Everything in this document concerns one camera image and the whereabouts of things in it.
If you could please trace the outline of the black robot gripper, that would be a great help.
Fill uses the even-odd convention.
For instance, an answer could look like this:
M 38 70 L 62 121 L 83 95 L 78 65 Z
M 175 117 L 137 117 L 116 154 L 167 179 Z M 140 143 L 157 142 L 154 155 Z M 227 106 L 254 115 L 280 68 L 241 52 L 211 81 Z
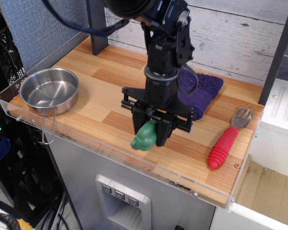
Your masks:
M 178 98 L 182 70 L 175 69 L 167 75 L 145 69 L 145 88 L 122 88 L 121 106 L 132 111 L 135 134 L 149 120 L 157 121 L 156 145 L 162 147 L 174 129 L 192 130 L 195 112 Z

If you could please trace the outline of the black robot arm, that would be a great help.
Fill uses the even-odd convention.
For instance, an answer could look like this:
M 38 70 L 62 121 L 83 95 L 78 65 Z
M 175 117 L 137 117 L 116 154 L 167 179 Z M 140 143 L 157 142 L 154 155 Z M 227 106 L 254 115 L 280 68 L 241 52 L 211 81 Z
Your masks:
M 180 77 L 189 69 L 194 47 L 190 39 L 190 11 L 183 0 L 106 0 L 116 16 L 141 23 L 148 54 L 145 88 L 122 89 L 122 106 L 132 112 L 135 132 L 155 123 L 161 147 L 176 128 L 191 131 L 195 112 L 178 98 Z

